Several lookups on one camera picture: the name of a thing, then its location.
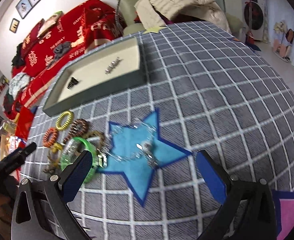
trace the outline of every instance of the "yellow star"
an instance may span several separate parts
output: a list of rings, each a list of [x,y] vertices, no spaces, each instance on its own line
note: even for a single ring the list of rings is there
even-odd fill
[[[154,26],[154,27],[148,28],[146,31],[144,31],[143,34],[146,34],[146,33],[159,33],[159,31],[164,29],[164,28],[167,28],[167,27],[166,26]]]

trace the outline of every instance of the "beige puffer jacket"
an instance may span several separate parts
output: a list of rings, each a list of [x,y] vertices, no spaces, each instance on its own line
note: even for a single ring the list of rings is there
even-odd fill
[[[231,33],[226,16],[215,0],[139,0],[135,8],[145,29],[166,25],[157,10],[169,20],[178,14],[194,16]]]

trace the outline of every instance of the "necklace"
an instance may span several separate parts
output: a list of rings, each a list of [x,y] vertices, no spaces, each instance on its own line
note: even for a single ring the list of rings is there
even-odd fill
[[[131,161],[131,160],[139,159],[140,157],[144,156],[147,160],[148,165],[151,168],[155,168],[158,165],[157,159],[152,153],[152,142],[154,139],[154,134],[157,130],[154,126],[151,126],[143,121],[140,121],[139,119],[138,119],[138,122],[136,122],[135,124],[129,125],[127,127],[132,129],[137,129],[139,125],[145,126],[149,133],[145,141],[143,141],[141,144],[138,144],[138,143],[136,144],[139,151],[131,153],[129,157],[116,155],[110,151],[112,148],[112,145],[111,145],[112,138],[115,135],[122,133],[125,128],[123,126],[118,125],[116,126],[116,129],[114,129],[113,131],[109,133],[109,138],[104,141],[104,144],[101,147],[101,150],[99,151],[100,154],[98,155],[98,158],[99,158],[99,165],[101,167],[103,168],[107,167],[107,155],[113,157],[117,162]]]

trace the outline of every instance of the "checkered tablecloth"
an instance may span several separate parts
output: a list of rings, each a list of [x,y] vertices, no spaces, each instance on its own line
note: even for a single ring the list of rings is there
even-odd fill
[[[108,121],[125,124],[158,107],[163,138],[195,153],[206,149],[229,174],[243,180],[264,178],[272,189],[294,191],[294,95],[262,57],[208,22],[133,36],[147,84],[72,109],[76,118],[88,120],[91,130],[107,133]],[[48,117],[42,106],[52,87],[29,134],[29,142],[39,147],[22,168],[22,178],[47,179],[42,170],[48,149],[42,147],[42,137],[57,116]],[[60,132],[58,141],[67,133]],[[80,189],[69,207],[95,239],[173,240],[196,239],[219,204],[194,156],[189,156],[157,170],[144,208],[120,175],[99,175]],[[50,212],[48,216],[63,237],[55,218]],[[238,221],[236,217],[230,233]]]

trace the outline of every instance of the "washing machine door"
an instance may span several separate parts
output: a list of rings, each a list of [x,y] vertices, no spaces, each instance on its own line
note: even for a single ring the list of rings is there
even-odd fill
[[[259,30],[263,24],[264,24],[264,14],[260,6],[252,2],[252,29],[254,31]],[[246,4],[245,10],[244,10],[244,16],[245,16],[245,22],[249,26],[249,4]]]

